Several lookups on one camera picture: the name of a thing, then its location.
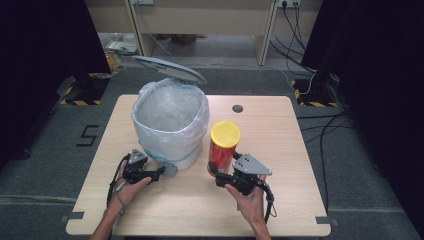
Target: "wooden table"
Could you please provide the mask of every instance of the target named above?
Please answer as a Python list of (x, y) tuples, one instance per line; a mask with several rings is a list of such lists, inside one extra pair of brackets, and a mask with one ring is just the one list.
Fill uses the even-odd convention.
[[(326, 236), (329, 224), (318, 224), (325, 209), (291, 101), (281, 96), (207, 96), (209, 127), (221, 120), (238, 125), (242, 133), (239, 153), (250, 153), (273, 171), (267, 178), (275, 197), (277, 217), (270, 217), (272, 236)], [(94, 157), (67, 232), (91, 234), (106, 207), (106, 196), (119, 161), (132, 149), (142, 151), (130, 117), (137, 95), (121, 96)], [(235, 113), (234, 105), (243, 106)], [(144, 188), (114, 228), (117, 235), (138, 236), (253, 236), (236, 210), (236, 202), (216, 187), (206, 170), (209, 131), (202, 150), (189, 169), (173, 178), (161, 177)]]

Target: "power strip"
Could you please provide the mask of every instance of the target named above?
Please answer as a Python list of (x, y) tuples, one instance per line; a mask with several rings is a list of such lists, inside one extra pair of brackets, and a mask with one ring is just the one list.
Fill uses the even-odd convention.
[(279, 0), (278, 1), (278, 7), (279, 8), (283, 7), (283, 2), (287, 2), (286, 9), (287, 8), (294, 8), (295, 6), (299, 7), (299, 5), (300, 5), (300, 0)]

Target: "gray carpet floor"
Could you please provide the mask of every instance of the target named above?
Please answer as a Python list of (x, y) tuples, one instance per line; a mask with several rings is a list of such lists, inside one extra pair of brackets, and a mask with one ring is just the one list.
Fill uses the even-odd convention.
[[(289, 96), (298, 117), (343, 111), (343, 107), (298, 105), (285, 76), (276, 70), (196, 70), (208, 81), (200, 86), (207, 95)], [(153, 70), (127, 67), (112, 76), (99, 105), (58, 105), (33, 142), (31, 157), (9, 161), (0, 172), (0, 239), (87, 239), (66, 233), (66, 217), (78, 198), (114, 104), (120, 95), (137, 94), (144, 84), (163, 78)], [(63, 95), (71, 81), (66, 79), (58, 92)], [(317, 136), (329, 120), (298, 120), (323, 201), (325, 181)], [(91, 147), (77, 147), (91, 141), (81, 138), (87, 125), (98, 126), (87, 131), (96, 138)], [(324, 239), (420, 239), (375, 167), (355, 122), (345, 115), (331, 126), (328, 130), (332, 131), (323, 136), (322, 149), (333, 227)]]

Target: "white trash bag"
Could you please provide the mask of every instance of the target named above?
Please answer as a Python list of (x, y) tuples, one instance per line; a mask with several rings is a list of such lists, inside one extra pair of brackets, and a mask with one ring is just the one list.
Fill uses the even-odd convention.
[(185, 170), (197, 159), (208, 130), (208, 99), (195, 84), (166, 78), (140, 90), (132, 118), (148, 156)]

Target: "wrist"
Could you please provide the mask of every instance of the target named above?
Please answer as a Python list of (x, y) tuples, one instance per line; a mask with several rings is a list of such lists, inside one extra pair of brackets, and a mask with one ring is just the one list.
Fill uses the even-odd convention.
[(253, 232), (255, 233), (257, 240), (269, 240), (271, 236), (268, 232), (268, 227), (265, 222), (254, 222), (251, 224)]
[(106, 208), (106, 210), (104, 211), (103, 218), (115, 222), (115, 220), (119, 217), (120, 211), (121, 207), (118, 206), (118, 204), (110, 204), (108, 208)]

